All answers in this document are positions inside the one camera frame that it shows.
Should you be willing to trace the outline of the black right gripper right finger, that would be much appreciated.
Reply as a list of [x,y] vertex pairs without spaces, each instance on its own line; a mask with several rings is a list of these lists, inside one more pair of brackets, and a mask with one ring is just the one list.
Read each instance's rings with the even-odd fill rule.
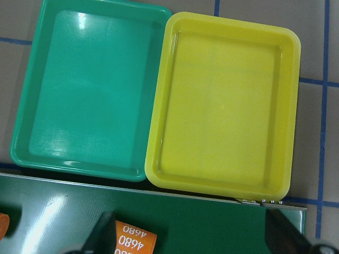
[[265,243],[271,253],[315,253],[306,237],[276,209],[265,212]]

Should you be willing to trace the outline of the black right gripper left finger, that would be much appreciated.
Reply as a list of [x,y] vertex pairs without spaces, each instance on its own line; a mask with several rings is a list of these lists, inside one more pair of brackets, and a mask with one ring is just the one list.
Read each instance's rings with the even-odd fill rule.
[[81,253],[114,253],[117,244],[114,212],[103,212],[81,248]]

